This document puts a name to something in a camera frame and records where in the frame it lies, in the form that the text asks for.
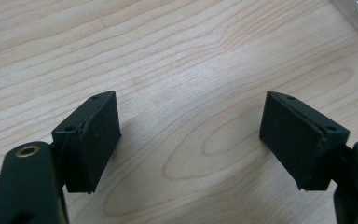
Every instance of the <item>screw hole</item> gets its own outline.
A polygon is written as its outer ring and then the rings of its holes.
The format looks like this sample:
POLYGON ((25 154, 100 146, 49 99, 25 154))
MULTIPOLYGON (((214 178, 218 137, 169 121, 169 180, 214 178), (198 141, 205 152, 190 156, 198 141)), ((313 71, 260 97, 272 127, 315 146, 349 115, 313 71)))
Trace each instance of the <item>screw hole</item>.
POLYGON ((335 128, 333 126, 327 126, 326 129, 330 130, 330 131, 336 131, 337 130, 337 128, 335 128))
POLYGON ((66 130, 67 132, 71 132, 71 131, 73 131, 74 129, 75 129, 74 126, 68 126, 68 127, 65 128, 65 130, 66 130))
POLYGON ((39 146, 23 147, 16 152, 16 156, 17 157, 29 157, 29 156, 34 155, 37 151, 39 151, 39 149, 40 149, 39 146))

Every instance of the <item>wooden table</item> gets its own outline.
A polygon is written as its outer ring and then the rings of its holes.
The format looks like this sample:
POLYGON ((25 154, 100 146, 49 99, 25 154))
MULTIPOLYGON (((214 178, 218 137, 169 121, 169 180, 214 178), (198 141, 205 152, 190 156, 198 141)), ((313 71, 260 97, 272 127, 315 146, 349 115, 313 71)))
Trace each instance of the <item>wooden table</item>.
POLYGON ((0 167, 93 94, 123 137, 72 223, 335 223, 258 139, 266 91, 358 141, 358 33, 328 0, 0 1, 0 167))

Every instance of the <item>black clamp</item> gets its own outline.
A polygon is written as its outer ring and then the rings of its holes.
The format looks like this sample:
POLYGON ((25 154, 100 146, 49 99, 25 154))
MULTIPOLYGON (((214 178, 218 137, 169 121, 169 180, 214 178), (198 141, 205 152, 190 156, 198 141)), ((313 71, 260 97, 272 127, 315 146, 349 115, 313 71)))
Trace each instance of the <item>black clamp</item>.
POLYGON ((350 131, 295 97, 269 91, 260 139, 299 189, 326 190, 330 180, 337 222, 358 223, 358 143, 346 146, 350 131))
POLYGON ((52 131, 53 143, 10 150, 0 174, 0 223, 69 223, 69 192, 95 191, 121 137, 116 93, 90 97, 52 131))

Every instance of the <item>black plastic arm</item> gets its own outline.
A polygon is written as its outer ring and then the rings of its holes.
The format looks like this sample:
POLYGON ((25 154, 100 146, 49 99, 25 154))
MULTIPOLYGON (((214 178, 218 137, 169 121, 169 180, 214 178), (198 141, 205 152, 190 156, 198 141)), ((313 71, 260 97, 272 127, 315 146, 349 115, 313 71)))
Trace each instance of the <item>black plastic arm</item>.
POLYGON ((358 143, 346 146, 350 131, 295 97, 269 91, 260 139, 299 189, 326 190, 337 184, 338 223, 358 223, 358 143))
POLYGON ((10 150, 0 174, 0 223, 68 223, 69 192, 96 190, 121 137, 114 91, 90 97, 52 132, 53 143, 10 150))

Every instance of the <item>light wood surface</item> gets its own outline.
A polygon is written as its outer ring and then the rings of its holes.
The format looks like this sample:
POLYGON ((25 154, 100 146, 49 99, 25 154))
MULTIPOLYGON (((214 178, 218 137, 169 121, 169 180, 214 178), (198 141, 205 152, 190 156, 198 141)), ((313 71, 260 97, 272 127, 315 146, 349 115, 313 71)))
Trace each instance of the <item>light wood surface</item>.
POLYGON ((358 141, 358 33, 328 0, 0 1, 0 167, 93 94, 123 137, 72 223, 336 223, 258 139, 266 91, 358 141))

